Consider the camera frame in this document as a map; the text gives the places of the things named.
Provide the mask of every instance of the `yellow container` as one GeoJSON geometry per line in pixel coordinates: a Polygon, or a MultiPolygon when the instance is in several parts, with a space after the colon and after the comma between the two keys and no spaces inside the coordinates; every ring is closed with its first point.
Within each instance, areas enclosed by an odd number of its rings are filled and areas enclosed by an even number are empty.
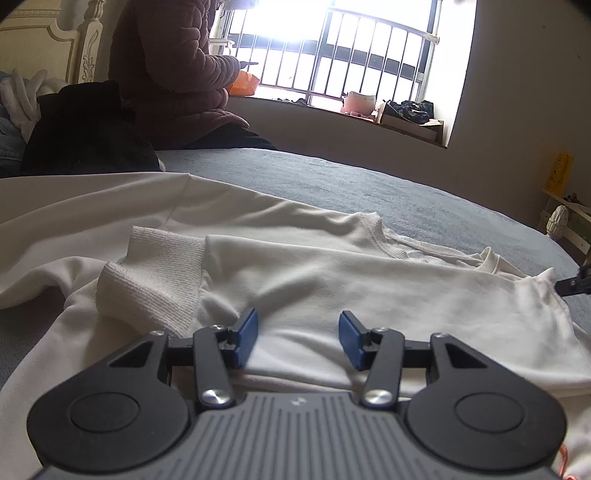
{"type": "Polygon", "coordinates": [[[545,189],[558,197],[564,195],[564,189],[569,181],[570,171],[573,168],[573,156],[568,153],[561,153],[554,162],[550,178],[546,182],[545,189]]]}

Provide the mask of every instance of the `orange cord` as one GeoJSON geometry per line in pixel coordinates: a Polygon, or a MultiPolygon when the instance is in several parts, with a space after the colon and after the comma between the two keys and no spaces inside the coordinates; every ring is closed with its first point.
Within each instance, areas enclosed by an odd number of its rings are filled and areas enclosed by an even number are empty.
{"type": "Polygon", "coordinates": [[[558,449],[558,451],[560,452],[560,456],[562,457],[562,464],[560,465],[560,470],[558,470],[558,476],[562,480],[579,480],[574,475],[569,475],[568,477],[564,478],[564,473],[566,472],[566,465],[569,462],[569,450],[568,450],[568,448],[566,448],[566,445],[563,443],[562,445],[560,445],[560,448],[558,449]]]}

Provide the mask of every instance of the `ridged gray surface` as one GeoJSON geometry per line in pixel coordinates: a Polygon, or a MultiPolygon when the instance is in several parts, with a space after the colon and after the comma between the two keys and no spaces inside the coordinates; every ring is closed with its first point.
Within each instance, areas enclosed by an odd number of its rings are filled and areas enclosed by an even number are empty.
{"type": "MultiPolygon", "coordinates": [[[[493,478],[433,460],[389,413],[349,394],[254,394],[199,417],[172,452],[133,472],[86,476],[50,468],[38,480],[465,480],[493,478]]],[[[556,480],[549,469],[505,478],[556,480]]]]}

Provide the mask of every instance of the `headboard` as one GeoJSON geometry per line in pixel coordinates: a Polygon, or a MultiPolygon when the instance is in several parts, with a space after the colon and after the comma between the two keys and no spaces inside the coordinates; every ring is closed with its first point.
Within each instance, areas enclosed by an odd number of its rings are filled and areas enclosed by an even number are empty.
{"type": "Polygon", "coordinates": [[[0,23],[0,70],[17,69],[24,78],[48,71],[68,83],[91,82],[106,0],[90,0],[77,30],[57,26],[61,0],[26,0],[0,23]]]}

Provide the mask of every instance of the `coat sleeve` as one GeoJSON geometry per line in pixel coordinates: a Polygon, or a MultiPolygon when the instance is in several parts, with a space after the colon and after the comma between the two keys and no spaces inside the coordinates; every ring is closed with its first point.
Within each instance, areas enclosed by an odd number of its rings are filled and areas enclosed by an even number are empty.
{"type": "Polygon", "coordinates": [[[232,56],[210,55],[199,47],[207,32],[205,0],[141,0],[138,34],[147,73],[173,92],[208,92],[231,85],[240,72],[232,56]]]}

